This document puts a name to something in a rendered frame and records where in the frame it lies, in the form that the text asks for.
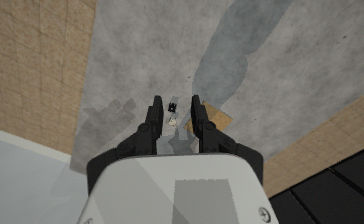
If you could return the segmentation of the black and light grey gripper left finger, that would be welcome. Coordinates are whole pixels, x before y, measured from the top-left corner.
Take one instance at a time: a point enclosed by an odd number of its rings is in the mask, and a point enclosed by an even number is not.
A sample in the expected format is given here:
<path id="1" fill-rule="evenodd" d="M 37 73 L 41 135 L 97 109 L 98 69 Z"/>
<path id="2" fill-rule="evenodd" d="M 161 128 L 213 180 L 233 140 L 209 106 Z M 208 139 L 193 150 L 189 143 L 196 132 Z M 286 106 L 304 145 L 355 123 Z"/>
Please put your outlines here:
<path id="1" fill-rule="evenodd" d="M 87 164 L 88 197 L 102 171 L 112 162 L 121 158 L 142 155 L 157 155 L 156 140 L 162 135 L 164 110 L 162 98 L 154 97 L 149 106 L 145 123 L 138 126 L 137 132 L 112 148 L 91 159 Z"/>

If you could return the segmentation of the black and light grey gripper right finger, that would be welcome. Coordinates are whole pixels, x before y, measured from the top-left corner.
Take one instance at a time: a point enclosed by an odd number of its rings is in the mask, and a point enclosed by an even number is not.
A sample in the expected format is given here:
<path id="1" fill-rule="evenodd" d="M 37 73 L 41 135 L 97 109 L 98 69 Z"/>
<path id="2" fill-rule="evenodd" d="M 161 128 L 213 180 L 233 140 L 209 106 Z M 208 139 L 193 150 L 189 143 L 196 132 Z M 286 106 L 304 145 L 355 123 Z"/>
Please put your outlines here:
<path id="1" fill-rule="evenodd" d="M 216 129 L 209 121 L 205 105 L 201 105 L 199 95 L 192 96 L 191 119 L 193 134 L 199 139 L 199 153 L 230 153 L 245 159 L 256 174 L 263 188 L 263 156 Z"/>

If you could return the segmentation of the tan mat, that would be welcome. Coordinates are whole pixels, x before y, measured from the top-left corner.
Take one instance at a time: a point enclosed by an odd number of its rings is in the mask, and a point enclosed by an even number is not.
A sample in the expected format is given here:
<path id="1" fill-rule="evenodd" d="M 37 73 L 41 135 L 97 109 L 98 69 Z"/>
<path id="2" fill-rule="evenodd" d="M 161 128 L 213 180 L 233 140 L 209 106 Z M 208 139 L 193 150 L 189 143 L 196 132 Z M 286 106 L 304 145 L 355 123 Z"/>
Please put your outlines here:
<path id="1" fill-rule="evenodd" d="M 214 122 L 216 129 L 220 130 L 221 132 L 233 121 L 232 118 L 211 106 L 207 102 L 204 101 L 201 105 L 205 105 L 209 121 Z M 193 133 L 192 119 L 187 122 L 187 124 L 184 126 L 184 129 Z"/>

